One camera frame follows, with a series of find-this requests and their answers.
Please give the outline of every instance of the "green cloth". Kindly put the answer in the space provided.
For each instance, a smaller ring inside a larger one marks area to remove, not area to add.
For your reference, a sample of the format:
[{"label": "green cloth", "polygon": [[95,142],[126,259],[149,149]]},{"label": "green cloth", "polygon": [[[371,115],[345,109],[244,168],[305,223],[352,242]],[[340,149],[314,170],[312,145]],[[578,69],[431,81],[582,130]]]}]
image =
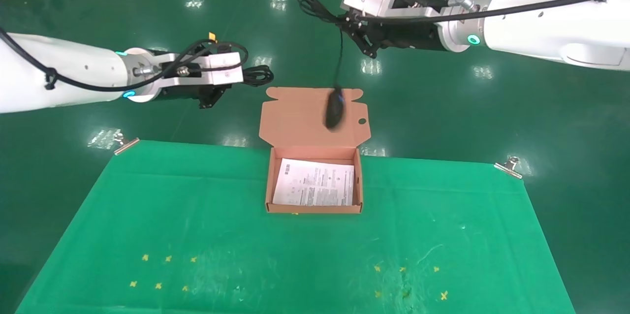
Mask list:
[{"label": "green cloth", "polygon": [[492,165],[362,157],[362,214],[283,215],[268,157],[113,157],[17,312],[574,313],[523,182]]}]

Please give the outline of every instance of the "green floor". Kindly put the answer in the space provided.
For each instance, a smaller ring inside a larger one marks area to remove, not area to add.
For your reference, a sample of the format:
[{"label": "green floor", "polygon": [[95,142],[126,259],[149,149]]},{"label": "green floor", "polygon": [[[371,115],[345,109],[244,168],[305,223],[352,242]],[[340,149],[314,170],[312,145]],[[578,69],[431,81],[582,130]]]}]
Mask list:
[{"label": "green floor", "polygon": [[[338,32],[294,0],[0,0],[0,25],[81,43],[180,50],[204,38],[244,44],[275,85],[326,87]],[[337,12],[340,0],[321,0]],[[367,61],[346,45],[342,84],[361,88],[367,155],[493,163],[521,157],[540,225],[580,314],[630,307],[630,79],[483,48],[389,49]],[[235,87],[211,110],[193,101],[115,101],[0,115],[0,312],[11,312],[111,152],[105,128],[157,141],[267,148],[263,88]]]}]

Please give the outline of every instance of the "box lid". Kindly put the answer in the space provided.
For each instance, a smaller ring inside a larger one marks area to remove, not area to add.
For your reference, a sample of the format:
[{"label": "box lid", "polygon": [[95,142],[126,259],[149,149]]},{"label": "box lid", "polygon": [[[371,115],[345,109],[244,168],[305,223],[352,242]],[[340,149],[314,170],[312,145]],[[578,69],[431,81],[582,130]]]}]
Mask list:
[{"label": "box lid", "polygon": [[267,88],[267,95],[275,100],[263,103],[260,137],[275,147],[356,147],[367,141],[371,136],[367,105],[354,101],[363,95],[360,89],[342,90],[344,119],[334,131],[324,126],[326,100],[331,91],[329,88]]}]

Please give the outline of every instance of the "computer mouse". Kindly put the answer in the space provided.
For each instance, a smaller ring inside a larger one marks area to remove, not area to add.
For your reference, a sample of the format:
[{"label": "computer mouse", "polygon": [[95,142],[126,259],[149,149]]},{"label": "computer mouse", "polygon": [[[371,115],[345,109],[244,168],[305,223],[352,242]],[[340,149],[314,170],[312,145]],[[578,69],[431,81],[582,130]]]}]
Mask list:
[{"label": "computer mouse", "polygon": [[341,87],[334,87],[326,102],[326,128],[334,130],[344,118],[344,94]]}]

